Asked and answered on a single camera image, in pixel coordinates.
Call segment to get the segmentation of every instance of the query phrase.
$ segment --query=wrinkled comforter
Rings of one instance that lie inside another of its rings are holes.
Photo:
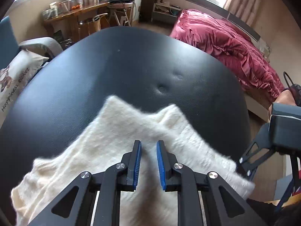
[[[264,89],[273,102],[284,89],[278,74],[249,36],[227,20],[193,9],[183,10],[170,37],[218,59],[236,75],[244,91]]]

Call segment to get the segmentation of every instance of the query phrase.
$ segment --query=chair backrest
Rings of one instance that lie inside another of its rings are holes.
[[[6,68],[20,52],[9,17],[0,22],[0,69]]]

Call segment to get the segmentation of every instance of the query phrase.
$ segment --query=black leather surface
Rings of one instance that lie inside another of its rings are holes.
[[[108,28],[41,70],[0,129],[0,207],[11,222],[10,190],[31,170],[34,158],[61,153],[112,94],[146,112],[178,105],[213,148],[236,161],[249,144],[243,92],[218,60],[162,34]]]

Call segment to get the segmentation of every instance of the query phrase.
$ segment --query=folded cloth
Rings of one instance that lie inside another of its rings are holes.
[[[137,190],[121,193],[120,225],[177,225],[177,193],[160,186],[156,143],[199,173],[216,171],[244,199],[254,184],[237,173],[236,164],[212,149],[176,105],[144,114],[116,96],[109,97],[97,117],[58,157],[37,158],[33,169],[11,192],[17,225],[27,225],[82,171],[105,171],[142,141]]]

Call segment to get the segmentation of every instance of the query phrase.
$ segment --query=white pillow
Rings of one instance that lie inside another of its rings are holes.
[[[5,69],[0,70],[0,127],[28,80],[48,59],[23,49]]]

